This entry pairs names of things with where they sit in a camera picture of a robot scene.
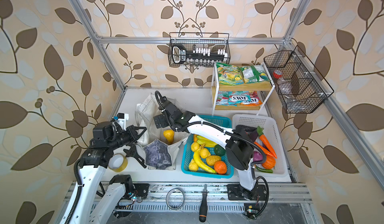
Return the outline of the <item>green snack bag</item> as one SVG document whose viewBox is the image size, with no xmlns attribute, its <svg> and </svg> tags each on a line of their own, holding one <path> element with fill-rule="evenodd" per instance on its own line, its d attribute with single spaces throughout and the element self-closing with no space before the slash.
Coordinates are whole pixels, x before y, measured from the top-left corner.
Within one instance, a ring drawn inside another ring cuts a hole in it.
<svg viewBox="0 0 384 224">
<path fill-rule="evenodd" d="M 231 86 L 244 84 L 244 80 L 239 67 L 225 63 L 217 63 L 216 66 L 219 84 Z"/>
<path fill-rule="evenodd" d="M 262 65 L 243 66 L 240 70 L 245 84 L 259 83 L 270 80 Z"/>
</svg>

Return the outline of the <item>yellow pear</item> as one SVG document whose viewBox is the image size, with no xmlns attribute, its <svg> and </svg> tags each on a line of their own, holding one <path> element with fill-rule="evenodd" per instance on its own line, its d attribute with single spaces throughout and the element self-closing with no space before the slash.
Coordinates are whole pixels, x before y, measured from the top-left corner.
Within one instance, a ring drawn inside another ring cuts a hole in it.
<svg viewBox="0 0 384 224">
<path fill-rule="evenodd" d="M 166 139 L 168 145 L 171 145 L 174 143 L 174 137 L 175 137 L 175 132 L 171 129 L 165 130 L 163 132 L 163 136 Z"/>
</svg>

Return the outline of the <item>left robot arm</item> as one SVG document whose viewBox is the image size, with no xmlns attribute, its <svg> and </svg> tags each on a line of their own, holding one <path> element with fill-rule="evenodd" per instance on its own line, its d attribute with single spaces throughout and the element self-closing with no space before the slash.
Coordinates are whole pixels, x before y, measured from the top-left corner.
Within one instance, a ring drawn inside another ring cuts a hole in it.
<svg viewBox="0 0 384 224">
<path fill-rule="evenodd" d="M 115 175 L 107 190 L 98 192 L 116 149 L 128 146 L 123 159 L 133 157 L 146 168 L 136 144 L 147 129 L 128 126 L 128 118 L 128 114 L 119 113 L 112 120 L 98 123 L 93 128 L 89 147 L 74 164 L 76 185 L 61 224 L 105 224 L 121 200 L 134 202 L 147 197 L 149 185 L 135 185 L 130 175 Z"/>
</svg>

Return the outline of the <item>cream canvas grocery bag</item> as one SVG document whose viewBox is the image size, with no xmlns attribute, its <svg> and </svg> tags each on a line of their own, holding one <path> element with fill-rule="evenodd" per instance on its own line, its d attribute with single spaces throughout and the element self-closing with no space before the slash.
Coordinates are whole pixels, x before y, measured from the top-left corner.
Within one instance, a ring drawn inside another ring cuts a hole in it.
<svg viewBox="0 0 384 224">
<path fill-rule="evenodd" d="M 156 128 L 154 117 L 159 114 L 161 112 L 153 93 L 143 103 L 137 104 L 135 110 L 136 124 L 147 128 L 138 144 L 145 153 L 145 165 L 150 170 L 174 171 L 179 150 L 187 142 L 189 134 L 176 132 L 174 141 L 169 144 L 164 137 L 164 132 L 171 130 L 171 128 Z"/>
</svg>

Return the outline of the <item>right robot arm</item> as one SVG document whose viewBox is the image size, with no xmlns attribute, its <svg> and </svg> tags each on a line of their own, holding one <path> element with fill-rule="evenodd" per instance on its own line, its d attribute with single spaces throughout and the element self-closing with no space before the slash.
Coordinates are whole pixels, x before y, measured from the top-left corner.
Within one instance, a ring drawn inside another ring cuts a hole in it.
<svg viewBox="0 0 384 224">
<path fill-rule="evenodd" d="M 230 129 L 218 126 L 202 119 L 190 112 L 182 112 L 175 104 L 170 102 L 159 91 L 155 92 L 155 98 L 161 112 L 154 117 L 156 128 L 170 127 L 174 132 L 186 132 L 200 135 L 220 145 L 226 150 L 229 163 L 238 170 L 240 186 L 251 191 L 254 189 L 257 178 L 255 176 L 253 162 L 254 150 L 261 155 L 264 163 L 267 156 L 258 147 L 242 128 Z"/>
</svg>

